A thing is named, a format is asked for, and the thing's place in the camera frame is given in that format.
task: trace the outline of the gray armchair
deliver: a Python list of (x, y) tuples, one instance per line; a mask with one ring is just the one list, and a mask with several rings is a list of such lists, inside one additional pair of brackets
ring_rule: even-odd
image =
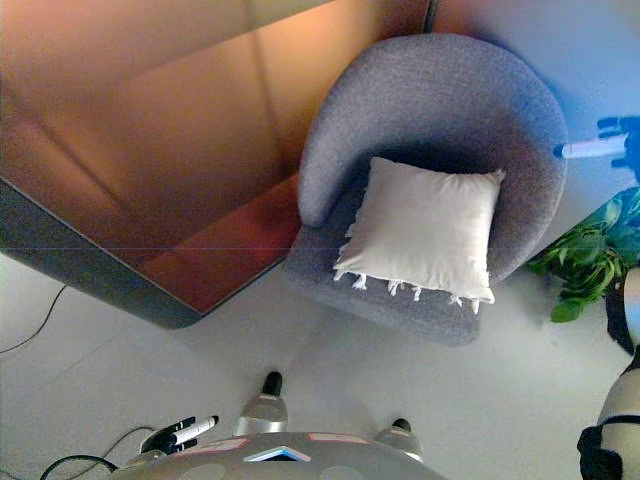
[(303, 227), (285, 262), (291, 285), (321, 302), (446, 345), (475, 339), (479, 318), (449, 294), (391, 297), (386, 282), (351, 288), (332, 266), (378, 155), (450, 173), (507, 172), (488, 252), (492, 284), (541, 238), (562, 194), (567, 139), (553, 95), (513, 54), (458, 35), (415, 35), (361, 54), (331, 89), (311, 128), (300, 169)]

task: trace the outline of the white robot leg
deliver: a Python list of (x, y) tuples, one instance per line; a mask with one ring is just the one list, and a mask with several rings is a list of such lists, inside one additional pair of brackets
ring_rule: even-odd
[(264, 381), (262, 391), (242, 410), (233, 436), (284, 432), (287, 427), (287, 406), (280, 397), (282, 375), (271, 372)]
[(404, 418), (397, 419), (393, 425), (381, 431), (375, 440), (400, 450), (414, 460), (423, 461), (420, 440), (411, 433), (411, 425)]

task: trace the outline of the black cable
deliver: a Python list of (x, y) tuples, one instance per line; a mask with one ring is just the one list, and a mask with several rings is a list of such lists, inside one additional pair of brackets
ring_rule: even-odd
[[(111, 452), (113, 452), (113, 450), (120, 445), (120, 443), (127, 438), (129, 435), (139, 432), (141, 430), (147, 430), (150, 432), (154, 432), (157, 429), (155, 427), (150, 427), (148, 425), (142, 425), (140, 427), (136, 427), (133, 430), (129, 430), (127, 433), (125, 433), (124, 435), (122, 435), (118, 440), (116, 440), (113, 445), (111, 445), (106, 452), (104, 452), (102, 454), (101, 457), (94, 457), (92, 455), (72, 455), (71, 457), (65, 457), (65, 458), (61, 458), (60, 460), (56, 461), (55, 463), (51, 464), (51, 466), (49, 466), (47, 468), (47, 470), (45, 470), (45, 472), (42, 474), (42, 477), (40, 477), (40, 480), (44, 480), (46, 479), (46, 475), (49, 475), (49, 473), (51, 473), (51, 471), (53, 469), (55, 469), (56, 467), (58, 467), (59, 465), (61, 465), (62, 463), (65, 463), (67, 461), (72, 461), (72, 460), (88, 460), (88, 461), (93, 461), (95, 462), (93, 465), (91, 465), (90, 467), (85, 468), (84, 470), (82, 470), (79, 473), (76, 473), (73, 477), (69, 477), (66, 480), (74, 480), (82, 475), (84, 475), (85, 473), (87, 473), (89, 470), (95, 468), (97, 465), (102, 464), (105, 465), (106, 463), (112, 465), (114, 468), (117, 468), (113, 463), (109, 462), (108, 460), (105, 460), (104, 457), (106, 457), (107, 455), (109, 455)], [(7, 475), (9, 478), (12, 478), (13, 480), (22, 480), (20, 477), (16, 477), (15, 475), (7, 472), (6, 470), (2, 470), (0, 469), (0, 472), (4, 473), (5, 475)]]
[(15, 475), (13, 475), (12, 473), (7, 472), (6, 470), (3, 470), (0, 468), (0, 473), (4, 473), (7, 477), (13, 479), (13, 480), (22, 480), (20, 477), (16, 477)]
[(101, 458), (101, 457), (94, 457), (93, 455), (69, 455), (68, 457), (64, 457), (64, 458), (61, 458), (60, 460), (56, 460), (51, 465), (49, 465), (49, 468), (47, 468), (42, 474), (42, 476), (40, 477), (40, 480), (47, 480), (47, 477), (49, 476), (49, 474), (54, 469), (62, 465), (63, 463), (74, 462), (79, 460), (90, 460), (92, 462), (98, 462), (99, 464), (107, 467), (109, 469), (109, 472), (115, 472), (118, 469), (118, 467), (113, 463), (111, 463), (109, 460), (105, 460), (104, 458)]
[(42, 331), (42, 329), (44, 328), (44, 326), (47, 324), (47, 322), (49, 321), (49, 317), (51, 316), (51, 312), (53, 312), (53, 307), (55, 307), (56, 302), (58, 301), (58, 298), (60, 297), (60, 294), (64, 291), (64, 289), (67, 288), (66, 285), (64, 285), (59, 291), (58, 294), (55, 296), (55, 298), (53, 299), (53, 302), (51, 302), (51, 306), (49, 307), (49, 311), (47, 312), (47, 316), (44, 317), (44, 321), (42, 322), (42, 325), (40, 325), (40, 327), (38, 328), (38, 330), (35, 331), (35, 333), (33, 335), (31, 335), (29, 338), (27, 338), (26, 340), (23, 340), (22, 342), (18, 343), (17, 345), (14, 345), (13, 347), (10, 348), (6, 348), (4, 350), (0, 350), (0, 355), (2, 355), (3, 353), (7, 353), (10, 352), (12, 350), (15, 350), (16, 348), (20, 348), (22, 345), (24, 345), (25, 343), (33, 340), (34, 338), (36, 338), (36, 336)]
[[(107, 455), (109, 455), (111, 452), (113, 452), (113, 450), (115, 450), (115, 448), (120, 445), (120, 442), (122, 442), (125, 438), (127, 438), (129, 435), (131, 435), (132, 433), (136, 433), (140, 430), (148, 430), (148, 431), (155, 431), (156, 429), (153, 427), (149, 427), (148, 425), (143, 425), (141, 427), (136, 427), (133, 430), (129, 430), (127, 433), (125, 433), (124, 435), (122, 435), (118, 440), (116, 440), (113, 445), (111, 445), (111, 447), (109, 447), (109, 449), (104, 452), (101, 457), (104, 458)], [(84, 475), (85, 473), (87, 473), (89, 470), (92, 470), (94, 467), (96, 467), (98, 464), (94, 463), (93, 465), (91, 465), (90, 467), (85, 468), (84, 470), (82, 470), (80, 473), (75, 474), (73, 477), (69, 477), (67, 478), (67, 480), (75, 480), (78, 477), (81, 477), (82, 475)]]

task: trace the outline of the white floor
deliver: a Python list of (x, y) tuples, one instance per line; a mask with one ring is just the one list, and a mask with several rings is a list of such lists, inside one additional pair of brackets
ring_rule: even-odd
[[(0, 267), (2, 349), (37, 328), (60, 284), (6, 257)], [(206, 439), (229, 436), (278, 368), (291, 430), (373, 436), (402, 415), (453, 480), (578, 479), (576, 441), (629, 357), (601, 306), (548, 323), (554, 291), (516, 272), (484, 309), (481, 338), (450, 349), (304, 298), (278, 269), (179, 331), (69, 288), (41, 335), (0, 359), (0, 466), (38, 478), (61, 456), (190, 415), (220, 415)], [(143, 435), (109, 458), (126, 461)]]

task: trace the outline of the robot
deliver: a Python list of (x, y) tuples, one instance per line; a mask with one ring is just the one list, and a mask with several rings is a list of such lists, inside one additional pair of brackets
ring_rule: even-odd
[[(598, 122), (600, 138), (559, 145), (558, 157), (622, 154), (613, 167), (631, 168), (640, 182), (640, 117), (611, 117)], [(609, 335), (633, 359), (609, 391), (596, 425), (578, 441), (585, 480), (640, 480), (640, 268), (628, 272), (607, 296)], [(280, 396), (282, 376), (269, 374), (261, 392), (247, 403), (234, 436), (197, 446), (196, 437), (218, 417), (194, 417), (154, 432), (140, 454), (121, 468), (105, 464), (110, 480), (445, 480), (423, 464), (419, 440), (405, 419), (375, 439), (335, 433), (287, 433), (287, 408)]]
[[(195, 419), (155, 432), (141, 453), (111, 480), (444, 480), (422, 463), (422, 447), (405, 419), (374, 439), (334, 433), (287, 433), (282, 376), (271, 372), (242, 411), (234, 436), (196, 447), (193, 434), (217, 417)], [(191, 448), (182, 448), (191, 442)]]

